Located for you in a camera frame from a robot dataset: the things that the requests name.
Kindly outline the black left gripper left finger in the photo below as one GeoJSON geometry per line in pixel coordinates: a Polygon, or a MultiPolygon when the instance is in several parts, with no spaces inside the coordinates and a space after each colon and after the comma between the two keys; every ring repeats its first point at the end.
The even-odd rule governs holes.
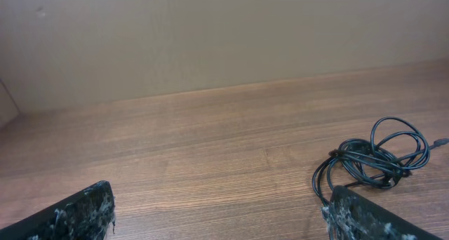
{"type": "Polygon", "coordinates": [[[115,229],[112,187],[101,180],[1,229],[1,240],[103,240],[115,229]]]}

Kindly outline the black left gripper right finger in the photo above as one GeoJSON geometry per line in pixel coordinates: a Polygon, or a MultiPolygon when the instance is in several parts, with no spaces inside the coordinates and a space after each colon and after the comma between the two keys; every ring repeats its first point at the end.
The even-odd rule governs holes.
{"type": "Polygon", "coordinates": [[[332,240],[441,240],[343,186],[323,199],[321,213],[332,240]]]}

